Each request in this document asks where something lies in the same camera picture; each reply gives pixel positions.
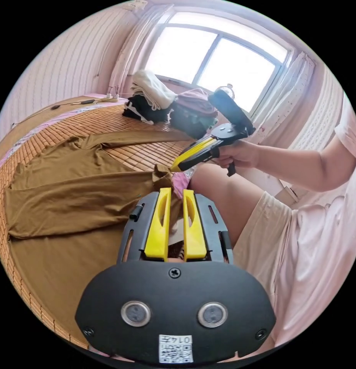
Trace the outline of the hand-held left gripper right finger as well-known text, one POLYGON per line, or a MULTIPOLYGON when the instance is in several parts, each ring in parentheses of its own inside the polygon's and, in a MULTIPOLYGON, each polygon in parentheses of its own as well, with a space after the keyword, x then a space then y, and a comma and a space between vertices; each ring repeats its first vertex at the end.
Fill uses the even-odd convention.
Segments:
POLYGON ((199 207, 192 190, 183 190, 184 260, 202 260, 207 255, 199 207))

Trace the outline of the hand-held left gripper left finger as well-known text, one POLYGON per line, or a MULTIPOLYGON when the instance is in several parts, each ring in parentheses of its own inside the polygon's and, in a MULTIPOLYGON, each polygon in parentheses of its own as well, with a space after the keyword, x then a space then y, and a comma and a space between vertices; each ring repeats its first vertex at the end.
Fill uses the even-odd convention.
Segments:
POLYGON ((164 262, 168 256, 171 188, 161 188, 154 205, 152 219, 144 248, 148 259, 164 262))

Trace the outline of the person's right hand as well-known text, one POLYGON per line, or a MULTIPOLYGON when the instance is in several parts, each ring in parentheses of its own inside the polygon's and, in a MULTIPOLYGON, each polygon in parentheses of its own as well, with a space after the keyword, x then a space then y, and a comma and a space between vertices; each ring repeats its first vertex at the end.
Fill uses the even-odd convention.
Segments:
POLYGON ((219 154, 214 162, 222 168, 234 164, 239 168, 255 168, 259 160, 259 146, 243 140, 231 145, 219 147, 219 154))

